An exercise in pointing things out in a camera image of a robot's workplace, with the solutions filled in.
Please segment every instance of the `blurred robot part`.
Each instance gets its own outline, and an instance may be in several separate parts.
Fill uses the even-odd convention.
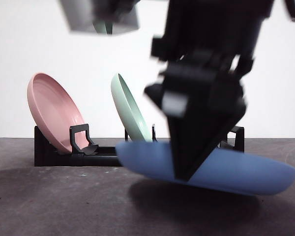
[[[138,0],[60,0],[72,31],[121,34],[139,28]]]

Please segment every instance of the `pink plate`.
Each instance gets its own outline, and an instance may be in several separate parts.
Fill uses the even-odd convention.
[[[84,124],[83,117],[63,87],[50,76],[38,73],[28,85],[30,112],[46,139],[62,153],[71,153],[69,128]],[[89,145],[85,132],[75,135],[79,148]]]

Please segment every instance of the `blue plate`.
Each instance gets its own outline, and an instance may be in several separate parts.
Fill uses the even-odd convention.
[[[123,166],[147,177],[243,195],[273,195],[295,180],[295,168],[269,158],[216,148],[188,182],[174,178],[172,152],[164,142],[122,142]]]

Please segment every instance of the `plate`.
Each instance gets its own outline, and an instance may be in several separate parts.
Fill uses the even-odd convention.
[[[30,112],[46,139],[61,153],[71,153],[69,128],[84,124],[83,117],[64,88],[44,73],[35,74],[28,85]],[[85,132],[75,135],[82,149],[89,145]]]
[[[120,74],[113,77],[111,91],[121,122],[131,140],[152,142],[149,128],[130,89]]]
[[[122,142],[121,164],[147,177],[243,195],[273,195],[295,180],[295,168],[273,159],[216,148],[188,182],[174,178],[172,153],[165,142]]]

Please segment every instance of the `white backdrop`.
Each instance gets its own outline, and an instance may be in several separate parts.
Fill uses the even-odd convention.
[[[57,0],[0,0],[0,137],[33,137],[26,90],[31,76],[54,77],[90,124],[92,137],[123,137],[110,93],[119,72],[149,126],[168,137],[166,120],[143,95],[164,64],[150,57],[161,35],[167,2],[138,4],[140,30],[116,37],[71,33]],[[253,71],[242,79],[248,110],[246,137],[295,138],[295,23],[276,0],[264,22]]]

